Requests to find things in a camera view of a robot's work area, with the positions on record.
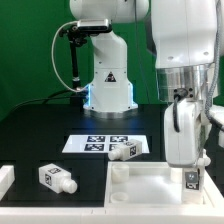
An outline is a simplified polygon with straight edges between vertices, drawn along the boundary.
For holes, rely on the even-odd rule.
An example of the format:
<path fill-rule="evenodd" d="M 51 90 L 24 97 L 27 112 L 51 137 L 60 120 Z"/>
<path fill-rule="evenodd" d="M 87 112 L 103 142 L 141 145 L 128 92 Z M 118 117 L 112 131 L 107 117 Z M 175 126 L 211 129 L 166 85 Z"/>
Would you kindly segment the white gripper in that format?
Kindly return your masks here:
<path fill-rule="evenodd" d="M 197 164 L 203 154 L 208 138 L 206 127 L 201 121 L 201 104 L 182 100 L 177 104 L 177 124 L 174 129 L 173 107 L 171 104 L 164 115 L 164 144 L 166 161 L 170 167 L 190 168 Z M 190 184 L 199 182 L 198 169 L 185 169 L 185 181 Z"/>

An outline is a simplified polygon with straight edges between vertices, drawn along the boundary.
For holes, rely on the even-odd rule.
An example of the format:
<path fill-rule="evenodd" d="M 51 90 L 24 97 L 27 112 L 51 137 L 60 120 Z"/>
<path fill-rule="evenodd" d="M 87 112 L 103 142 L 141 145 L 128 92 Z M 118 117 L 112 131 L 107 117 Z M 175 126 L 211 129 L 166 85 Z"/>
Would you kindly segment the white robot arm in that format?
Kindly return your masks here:
<path fill-rule="evenodd" d="M 131 110 L 123 72 L 126 44 L 113 24 L 143 21 L 147 50 L 155 57 L 159 99 L 165 111 L 164 143 L 168 165 L 194 168 L 202 157 L 199 132 L 211 123 L 208 96 L 216 84 L 207 71 L 219 65 L 222 0 L 70 0 L 77 29 L 91 36 L 95 76 L 87 109 L 97 114 Z"/>

